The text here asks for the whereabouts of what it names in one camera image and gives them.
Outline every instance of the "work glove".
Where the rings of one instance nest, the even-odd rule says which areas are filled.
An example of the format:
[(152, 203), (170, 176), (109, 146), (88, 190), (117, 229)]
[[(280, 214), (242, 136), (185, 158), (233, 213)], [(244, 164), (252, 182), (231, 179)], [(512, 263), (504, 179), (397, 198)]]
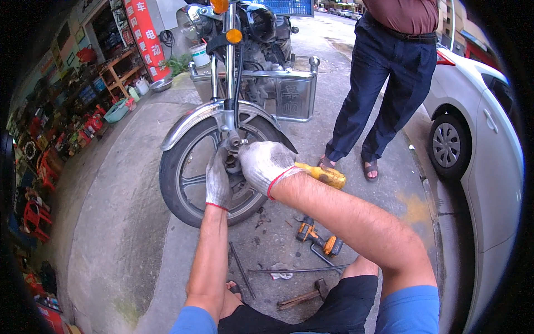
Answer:
[(232, 202), (232, 189), (225, 168), (228, 157), (226, 148), (226, 141), (222, 141), (206, 166), (206, 205), (228, 211)]
[(296, 154), (281, 143), (253, 142), (239, 148), (238, 159), (245, 179), (270, 199), (271, 188), (284, 178), (302, 171), (295, 166)]

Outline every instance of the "orange reflector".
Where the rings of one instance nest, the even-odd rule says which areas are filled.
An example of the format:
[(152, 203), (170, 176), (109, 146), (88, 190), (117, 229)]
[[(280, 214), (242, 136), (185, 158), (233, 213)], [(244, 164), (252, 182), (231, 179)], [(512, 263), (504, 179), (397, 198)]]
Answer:
[(228, 11), (228, 0), (210, 0), (209, 3), (213, 7), (213, 11), (217, 14), (222, 14)]
[(226, 32), (226, 40), (232, 44), (237, 44), (241, 42), (242, 39), (243, 35), (241, 34), (241, 31), (237, 29), (230, 29)]

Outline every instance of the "street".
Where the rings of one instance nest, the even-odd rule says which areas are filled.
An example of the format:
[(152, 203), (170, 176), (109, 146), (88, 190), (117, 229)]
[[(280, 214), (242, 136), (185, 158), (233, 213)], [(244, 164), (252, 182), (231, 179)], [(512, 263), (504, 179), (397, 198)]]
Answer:
[[(315, 15), (315, 18), (291, 18), (292, 25), (300, 29), (298, 34), (292, 35), (293, 52), (297, 56), (295, 69), (308, 71), (309, 56), (318, 56), (321, 61), (315, 113), (313, 119), (306, 124), (281, 124), (299, 151), (298, 161), (310, 165), (315, 165), (324, 153), (324, 145), (330, 139), (337, 113), (349, 91), (350, 55), (354, 45), (356, 23), (354, 20), (326, 13), (315, 12)], [(371, 119), (355, 148), (336, 165), (336, 169), (347, 176), (347, 184), (343, 190), (392, 212), (410, 224), (422, 237), (436, 270), (432, 219), (418, 168), (403, 133), (399, 133), (389, 144), (379, 162), (381, 179), (377, 183), (368, 183), (364, 179), (359, 149), (374, 122), (380, 103), (381, 97), (377, 100)], [(245, 269), (261, 269), (277, 262), (295, 268), (324, 266), (324, 262), (311, 253), (308, 244), (295, 240), (295, 233), (300, 225), (295, 218), (299, 216), (300, 213), (295, 210), (275, 201), (268, 201), (264, 205), (261, 220), (260, 215), (255, 214), (247, 221), (232, 227), (229, 230), (229, 240), (233, 241)], [(262, 220), (268, 222), (258, 227)], [(329, 232), (319, 226), (319, 234), (328, 236)], [(171, 217), (154, 297), (146, 314), (140, 317), (135, 332), (148, 333), (155, 328), (165, 332), (172, 325), (185, 301), (184, 287), (197, 235), (196, 229)], [(332, 261), (340, 265), (350, 263), (355, 258), (356, 253), (345, 246), (341, 254)], [(235, 280), (242, 286), (249, 305), (289, 323), (297, 323), (311, 316), (320, 306), (320, 300), (313, 300), (285, 311), (277, 310), (277, 301), (308, 292), (313, 282), (319, 278), (324, 278), (330, 287), (339, 280), (335, 271), (295, 274), (289, 280), (275, 281), (269, 275), (253, 274), (249, 277), (257, 296), (257, 299), (253, 300), (245, 289), (232, 257), (229, 258), (229, 266), (228, 279)], [(379, 299), (380, 287), (375, 305), (365, 324), (368, 333), (374, 331)]]
[[(321, 61), (313, 119), (304, 124), (281, 123), (299, 152), (297, 160), (310, 165), (315, 165), (324, 153), (350, 88), (350, 55), (356, 23), (326, 13), (315, 15), (291, 18), (292, 25), (300, 29), (292, 35), (295, 69), (309, 71), (310, 56)], [(78, 207), (80, 211), (74, 232), (69, 232), (73, 235), (70, 255), (61, 252), (61, 247), (56, 250), (62, 257), (68, 256), (68, 274), (59, 269), (58, 281), (60, 290), (68, 287), (74, 318), (77, 324), (84, 324), (80, 328), (85, 332), (89, 332), (87, 328), (94, 332), (168, 332), (183, 306), (199, 230), (180, 222), (164, 205), (158, 187), (159, 145), (172, 124), (200, 103), (193, 87), (189, 74), (183, 73), (175, 78), (171, 89), (148, 96), (144, 105), (129, 116), (115, 142), (105, 144), (109, 147), (101, 154), (101, 164), (92, 163), (93, 170), (87, 172), (91, 177), (84, 179), (87, 195), (63, 199), (71, 203), (63, 203), (62, 207)], [(369, 183), (363, 175), (360, 148), (381, 102), (379, 96), (363, 135), (350, 154), (336, 165), (347, 177), (343, 191), (374, 203), (409, 224), (423, 240), (437, 273), (434, 217), (429, 209), (434, 203), (428, 202), (416, 162), (417, 155), (426, 154), (423, 146), (414, 144), (418, 148), (410, 149), (412, 143), (400, 131), (378, 162), (380, 179)], [(418, 110), (416, 114), (423, 117), (424, 113)], [(428, 121), (412, 127), (417, 137), (428, 134), (424, 133)], [(75, 184), (72, 182), (62, 178), (58, 188)], [(65, 219), (72, 220), (76, 220), (77, 213), (60, 212)], [(254, 214), (230, 228), (229, 241), (234, 243), (244, 269), (263, 269), (277, 262), (300, 269), (324, 267), (324, 262), (309, 250), (308, 243), (295, 239), (299, 217), (301, 213), (267, 201), (261, 216)], [(322, 236), (331, 235), (320, 225), (318, 230)], [(356, 256), (345, 245), (332, 262), (343, 265)], [(229, 257), (228, 279), (240, 284), (246, 303), (289, 323), (301, 322), (315, 313), (320, 299), (284, 311), (277, 310), (278, 301), (310, 291), (319, 278), (324, 278), (331, 288), (339, 277), (335, 271), (294, 274), (288, 280), (250, 274), (249, 282), (257, 297), (252, 299), (235, 259)], [(367, 333), (374, 332), (379, 300), (380, 286), (365, 324)]]

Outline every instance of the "parked car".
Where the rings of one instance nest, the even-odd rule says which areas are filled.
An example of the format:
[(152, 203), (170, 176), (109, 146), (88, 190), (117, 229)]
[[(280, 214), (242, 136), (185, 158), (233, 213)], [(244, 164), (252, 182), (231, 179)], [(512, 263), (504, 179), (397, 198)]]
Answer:
[(352, 11), (347, 11), (347, 10), (339, 11), (339, 16), (341, 17), (350, 19), (351, 15), (352, 15)]
[(458, 180), (469, 206), (475, 282), (465, 331), (472, 332), (515, 243), (523, 196), (522, 129), (502, 73), (440, 45), (437, 55), (423, 103), (434, 121), (427, 148), (438, 175)]
[(350, 18), (353, 19), (353, 20), (358, 21), (359, 19), (362, 18), (362, 13), (358, 13), (358, 12), (353, 13), (353, 14), (350, 16)]

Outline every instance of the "wooden shelf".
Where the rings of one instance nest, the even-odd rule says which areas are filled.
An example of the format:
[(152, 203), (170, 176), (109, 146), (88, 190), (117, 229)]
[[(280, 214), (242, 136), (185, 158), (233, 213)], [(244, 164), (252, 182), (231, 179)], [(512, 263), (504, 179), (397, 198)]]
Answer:
[(115, 58), (114, 60), (111, 61), (111, 63), (107, 64), (106, 67), (104, 67), (104, 69), (102, 71), (100, 71), (100, 73), (104, 73), (106, 71), (109, 71), (109, 68), (112, 67), (113, 65), (117, 64), (119, 61), (121, 61), (122, 59), (126, 58), (127, 56), (131, 55), (132, 52), (134, 51), (134, 49), (130, 49), (128, 51), (126, 51), (125, 53), (123, 53), (122, 55), (118, 56), (117, 58)]
[(116, 88), (119, 86), (119, 84), (122, 84), (123, 81), (125, 81), (126, 79), (128, 79), (129, 77), (131, 77), (133, 74), (135, 74), (138, 70), (140, 70), (141, 68), (143, 68), (142, 65), (139, 65), (139, 66), (136, 66), (134, 67), (131, 71), (129, 71), (128, 73), (126, 73), (125, 75), (123, 76), (119, 76), (119, 79), (120, 79), (120, 82), (115, 82), (114, 84), (110, 85), (109, 86), (109, 89), (113, 89), (113, 88)]
[[(138, 70), (144, 68), (144, 66), (143, 65), (138, 65), (138, 66), (134, 67), (133, 69), (131, 69), (130, 71), (126, 72), (126, 74), (124, 74), (123, 76), (120, 76), (120, 77), (115, 72), (115, 69), (113, 68), (113, 66), (116, 65), (122, 59), (125, 59), (126, 57), (130, 56), (134, 51), (136, 51), (136, 49), (135, 48), (131, 48), (130, 50), (128, 50), (125, 53), (123, 53), (122, 55), (120, 55), (117, 58), (113, 59), (109, 64), (106, 65), (106, 67), (104, 69), (102, 69), (102, 71), (100, 71), (100, 77), (102, 78), (102, 80), (104, 80), (106, 88), (107, 88), (107, 90), (109, 91), (109, 94), (112, 97), (114, 95), (113, 95), (113, 93), (111, 91), (118, 87), (118, 88), (121, 89), (122, 93), (124, 94), (124, 96), (126, 98), (130, 98), (130, 95), (128, 94), (128, 92), (124, 88), (124, 85), (122, 84), (122, 82), (126, 81), (129, 77), (134, 75)], [(106, 73), (106, 72), (110, 72), (111, 73), (112, 77), (115, 79), (115, 82), (113, 82), (112, 84), (108, 84), (107, 83), (107, 81), (103, 77), (103, 74)]]

